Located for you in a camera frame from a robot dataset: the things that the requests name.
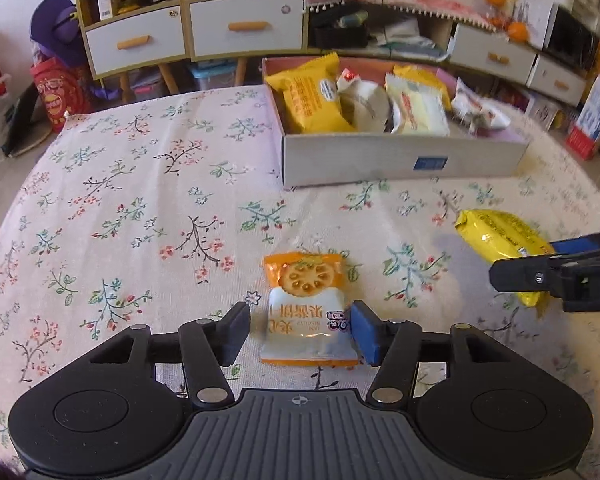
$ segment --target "wooden leg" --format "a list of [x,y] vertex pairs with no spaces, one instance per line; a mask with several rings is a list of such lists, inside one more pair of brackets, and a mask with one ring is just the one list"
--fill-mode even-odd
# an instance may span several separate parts
[[122,102],[126,105],[135,100],[134,92],[129,84],[129,74],[123,72],[120,74],[120,89],[122,90]]
[[162,79],[164,79],[164,83],[167,85],[169,89],[169,93],[171,95],[176,95],[180,92],[178,90],[178,85],[176,84],[176,80],[173,78],[173,74],[171,74],[171,68],[166,63],[159,63],[158,68],[160,69],[160,73],[162,74]]
[[238,66],[235,68],[235,81],[234,86],[244,85],[244,73],[247,71],[247,60],[248,57],[239,57]]

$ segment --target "yellow snack package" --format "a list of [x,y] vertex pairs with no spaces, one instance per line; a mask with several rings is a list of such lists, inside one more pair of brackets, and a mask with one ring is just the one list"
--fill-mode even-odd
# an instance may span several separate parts
[[272,254],[264,258],[272,290],[263,363],[358,364],[352,346],[339,254]]
[[394,66],[394,75],[408,79],[414,83],[431,86],[442,94],[442,105],[447,112],[451,111],[451,99],[446,85],[440,81],[433,72],[417,67],[415,65]]
[[[554,254],[551,244],[542,238],[520,218],[511,213],[490,209],[461,211],[456,221],[456,231],[471,248],[490,264],[504,258]],[[518,292],[526,306],[544,311],[547,292]]]
[[266,76],[268,85],[283,93],[295,132],[322,134],[355,131],[342,116],[335,83],[339,71],[340,58],[332,52],[298,68]]

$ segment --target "floral tablecloth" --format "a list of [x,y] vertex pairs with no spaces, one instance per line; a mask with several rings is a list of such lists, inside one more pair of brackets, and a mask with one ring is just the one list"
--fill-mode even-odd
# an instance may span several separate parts
[[[132,323],[172,332],[236,301],[252,332],[225,373],[235,393],[358,387],[375,371],[261,364],[265,254],[346,258],[347,295],[381,317],[447,332],[480,327],[577,390],[595,414],[580,464],[600,478],[600,314],[542,319],[488,283],[454,231],[461,208],[501,208],[547,239],[600,230],[600,193],[535,124],[519,176],[405,180],[284,191],[263,87],[170,96],[75,116],[28,176],[0,229],[0,458],[16,462],[7,415],[28,388]],[[442,378],[421,366],[418,391]],[[184,389],[173,365],[160,380]]]

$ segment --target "crosshair symbol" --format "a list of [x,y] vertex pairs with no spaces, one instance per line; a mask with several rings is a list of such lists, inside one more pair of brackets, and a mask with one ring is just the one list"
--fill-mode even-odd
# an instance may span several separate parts
[[311,399],[307,399],[303,395],[296,395],[293,399],[289,399],[289,400],[291,400],[291,402],[294,403],[296,406],[304,406]]

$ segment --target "white drawer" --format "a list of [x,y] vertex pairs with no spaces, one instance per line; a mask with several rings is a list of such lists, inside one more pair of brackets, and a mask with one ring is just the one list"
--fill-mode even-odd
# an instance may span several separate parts
[[97,75],[153,60],[184,57],[180,7],[152,10],[94,28],[87,31],[87,43]]
[[583,78],[543,56],[536,59],[526,83],[529,88],[570,105],[580,102],[586,84]]
[[302,0],[209,0],[190,11],[195,56],[302,48]]
[[451,63],[526,84],[536,53],[505,38],[458,25],[449,42]]

